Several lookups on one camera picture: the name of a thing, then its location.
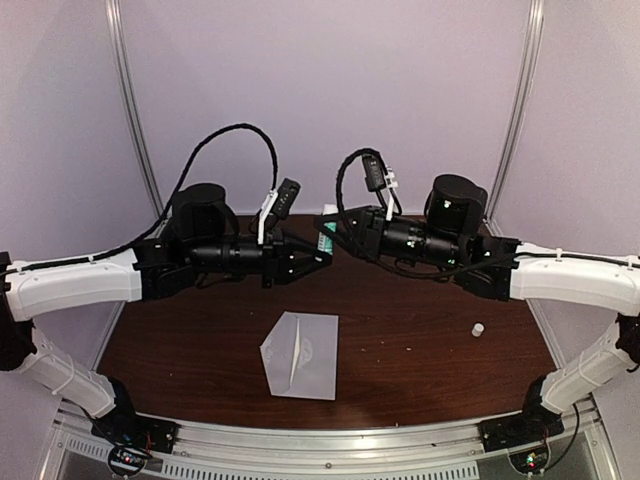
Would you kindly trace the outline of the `white green glue stick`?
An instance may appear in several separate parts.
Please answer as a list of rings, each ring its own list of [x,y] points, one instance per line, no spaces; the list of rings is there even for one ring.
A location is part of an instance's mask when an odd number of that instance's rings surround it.
[[[338,212],[337,206],[335,204],[325,204],[323,206],[322,215],[334,215]],[[324,227],[331,232],[335,232],[337,228],[337,223],[335,221],[327,222],[324,224]],[[318,242],[317,248],[327,254],[333,254],[333,240],[327,236],[325,233],[320,232],[318,234]]]

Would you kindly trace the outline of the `grey envelope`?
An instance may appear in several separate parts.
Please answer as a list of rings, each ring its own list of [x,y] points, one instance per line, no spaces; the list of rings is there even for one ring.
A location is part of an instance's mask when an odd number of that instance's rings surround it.
[[[336,399],[339,317],[284,312],[260,346],[270,394]]]

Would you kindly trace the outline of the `white glue stick cap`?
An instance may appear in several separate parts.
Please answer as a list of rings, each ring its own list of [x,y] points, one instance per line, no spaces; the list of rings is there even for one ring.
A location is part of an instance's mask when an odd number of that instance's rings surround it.
[[[474,337],[480,337],[483,334],[484,330],[485,330],[485,327],[483,324],[475,323],[471,333]]]

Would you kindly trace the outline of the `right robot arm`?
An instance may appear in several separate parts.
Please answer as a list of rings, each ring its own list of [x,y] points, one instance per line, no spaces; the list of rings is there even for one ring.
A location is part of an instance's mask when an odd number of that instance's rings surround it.
[[[453,174],[438,176],[422,221],[389,208],[360,207],[314,220],[350,255],[371,263],[436,267],[433,281],[452,281],[486,299],[555,300],[616,312],[615,322],[565,367],[533,382],[513,419],[519,440],[535,440],[556,417],[596,388],[639,366],[639,259],[543,248],[479,232],[487,192]]]

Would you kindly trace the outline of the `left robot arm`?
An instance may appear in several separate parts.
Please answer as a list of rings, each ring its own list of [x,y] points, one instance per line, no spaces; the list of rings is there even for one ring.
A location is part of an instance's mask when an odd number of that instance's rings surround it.
[[[298,183],[285,180],[269,192],[254,235],[241,234],[222,186],[200,183],[172,195],[170,218],[157,237],[144,236],[120,253],[40,263],[11,261],[3,253],[2,371],[25,374],[76,403],[121,443],[137,442],[144,424],[124,385],[76,363],[36,331],[34,317],[99,303],[160,300],[201,285],[208,274],[258,275],[270,288],[325,268],[331,254],[268,224],[271,216],[287,217],[298,191]]]

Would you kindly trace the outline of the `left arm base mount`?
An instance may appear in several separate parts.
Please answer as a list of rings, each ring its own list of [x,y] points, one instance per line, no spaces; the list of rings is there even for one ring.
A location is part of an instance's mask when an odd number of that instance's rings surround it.
[[[93,436],[103,438],[110,445],[106,464],[122,479],[130,479],[144,470],[158,471],[163,463],[160,454],[174,450],[179,425],[174,421],[144,415],[136,417],[131,433],[123,433],[102,419],[89,418]]]

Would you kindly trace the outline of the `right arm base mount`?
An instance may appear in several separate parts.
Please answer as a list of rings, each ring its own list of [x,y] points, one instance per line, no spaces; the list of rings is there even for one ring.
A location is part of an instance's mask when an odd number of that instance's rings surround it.
[[[546,424],[515,414],[479,424],[486,453],[505,450],[511,467],[524,476],[540,475],[551,465],[549,440],[564,432],[561,420]]]

